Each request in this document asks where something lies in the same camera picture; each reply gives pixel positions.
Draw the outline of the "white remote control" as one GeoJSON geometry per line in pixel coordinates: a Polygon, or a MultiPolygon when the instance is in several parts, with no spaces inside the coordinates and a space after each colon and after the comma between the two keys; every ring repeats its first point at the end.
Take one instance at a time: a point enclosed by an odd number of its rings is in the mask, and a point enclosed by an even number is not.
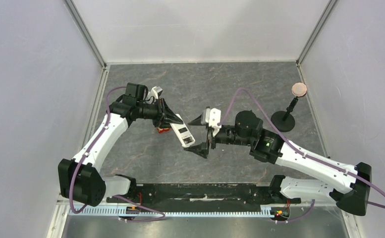
{"type": "Polygon", "coordinates": [[[183,124],[171,123],[170,126],[174,131],[175,135],[177,136],[178,140],[180,141],[181,146],[183,148],[189,147],[195,143],[195,138],[193,137],[192,133],[188,129],[185,122],[183,122],[183,124]]]}

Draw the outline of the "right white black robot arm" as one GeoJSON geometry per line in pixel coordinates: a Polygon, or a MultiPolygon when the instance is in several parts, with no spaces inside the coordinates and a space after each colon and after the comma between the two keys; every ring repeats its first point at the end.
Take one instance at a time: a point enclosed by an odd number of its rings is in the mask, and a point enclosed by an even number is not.
{"type": "Polygon", "coordinates": [[[219,125],[221,111],[205,109],[189,122],[189,125],[205,126],[207,138],[199,145],[186,151],[207,158],[210,149],[217,144],[242,145],[250,147],[250,156],[263,162],[288,167],[312,177],[296,179],[276,175],[268,189],[274,202],[284,199],[316,200],[334,202],[341,210],[364,216],[367,213],[372,167],[360,162],[356,165],[333,161],[310,152],[278,134],[263,128],[263,120],[252,111],[241,111],[235,117],[234,125],[219,125]]]}

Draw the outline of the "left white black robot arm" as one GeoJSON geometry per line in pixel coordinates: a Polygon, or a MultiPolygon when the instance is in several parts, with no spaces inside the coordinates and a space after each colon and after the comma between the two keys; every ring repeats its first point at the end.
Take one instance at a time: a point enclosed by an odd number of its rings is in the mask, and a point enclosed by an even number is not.
{"type": "Polygon", "coordinates": [[[69,199],[73,213],[74,202],[84,207],[95,207],[104,198],[119,195],[125,202],[133,202],[138,190],[132,184],[135,179],[115,175],[103,178],[100,175],[103,162],[116,141],[137,119],[151,120],[154,127],[165,128],[171,124],[183,124],[167,105],[165,99],[153,95],[145,85],[128,83],[124,94],[115,101],[106,101],[106,115],[93,136],[72,159],[62,159],[58,164],[61,196],[69,199]]]}

